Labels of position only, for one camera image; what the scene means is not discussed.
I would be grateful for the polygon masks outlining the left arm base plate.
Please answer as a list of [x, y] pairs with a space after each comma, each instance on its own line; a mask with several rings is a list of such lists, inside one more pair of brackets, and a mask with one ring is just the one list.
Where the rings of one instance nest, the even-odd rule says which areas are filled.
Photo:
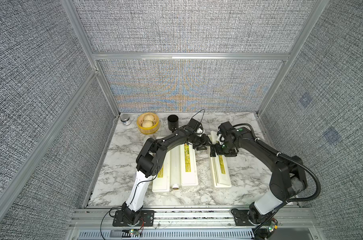
[[117, 210], [113, 216], [113, 227], [152, 227], [154, 211], [140, 211], [139, 213], [126, 213]]

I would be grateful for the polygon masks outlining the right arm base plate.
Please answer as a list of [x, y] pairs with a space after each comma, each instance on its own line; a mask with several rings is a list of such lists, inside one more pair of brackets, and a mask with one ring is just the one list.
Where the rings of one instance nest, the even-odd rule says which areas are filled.
[[230, 212], [236, 226], [260, 226], [261, 224], [266, 226], [273, 224], [277, 225], [277, 220], [274, 217], [269, 218], [271, 214], [260, 215], [257, 210], [231, 209]]

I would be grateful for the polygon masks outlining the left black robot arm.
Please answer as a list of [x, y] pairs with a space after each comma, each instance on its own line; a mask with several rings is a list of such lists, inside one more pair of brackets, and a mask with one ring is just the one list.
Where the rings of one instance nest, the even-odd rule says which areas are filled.
[[128, 199], [121, 206], [121, 211], [130, 224], [136, 224], [139, 221], [149, 183], [157, 177], [166, 154], [183, 144], [191, 144], [194, 148], [208, 145], [208, 137], [203, 127], [183, 126], [166, 137], [149, 138], [144, 143], [136, 158], [134, 185]]

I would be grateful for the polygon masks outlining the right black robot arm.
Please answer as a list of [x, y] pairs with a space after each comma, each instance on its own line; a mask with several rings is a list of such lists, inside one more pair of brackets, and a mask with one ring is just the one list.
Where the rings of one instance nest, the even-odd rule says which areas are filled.
[[230, 122], [218, 127], [219, 143], [215, 153], [225, 157], [237, 156], [244, 149], [260, 160], [272, 175], [269, 190], [249, 206], [248, 221], [255, 226], [271, 220], [273, 214], [288, 204], [289, 200], [307, 187], [305, 170], [300, 166], [302, 160], [295, 156], [292, 161], [284, 159], [283, 154], [273, 150], [260, 138], [249, 124], [233, 126]]

